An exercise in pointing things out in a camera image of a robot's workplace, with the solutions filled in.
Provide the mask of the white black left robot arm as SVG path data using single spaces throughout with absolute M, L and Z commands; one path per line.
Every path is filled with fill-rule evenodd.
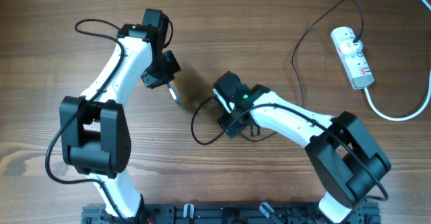
M 160 10 L 146 9 L 141 24 L 124 24 L 112 41 L 115 50 L 97 79 L 80 96 L 66 96 L 59 107 L 61 127 L 45 157 L 48 176 L 51 153 L 61 142 L 63 161 L 72 165 L 98 187 L 105 206 L 83 221 L 107 223 L 153 223 L 142 195 L 127 170 L 131 137 L 125 106 L 138 81 L 153 89 L 169 85 L 180 66 L 167 49 L 173 36 L 169 17 Z

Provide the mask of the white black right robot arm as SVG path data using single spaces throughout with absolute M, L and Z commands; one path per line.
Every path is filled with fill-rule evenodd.
M 213 85 L 224 115 L 218 120 L 231 138 L 248 125 L 268 128 L 301 146 L 326 190 L 319 212 L 341 223 L 391 170 L 387 155 L 360 119 L 350 113 L 319 114 L 281 98 L 263 85 L 249 88 L 228 71 Z

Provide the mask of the blue screen smartphone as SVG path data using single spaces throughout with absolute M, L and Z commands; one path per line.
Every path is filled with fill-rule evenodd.
M 175 103 L 180 106 L 181 100 L 180 100 L 180 94 L 178 93 L 177 89 L 175 88 L 173 83 L 167 83 L 168 90 L 175 101 Z

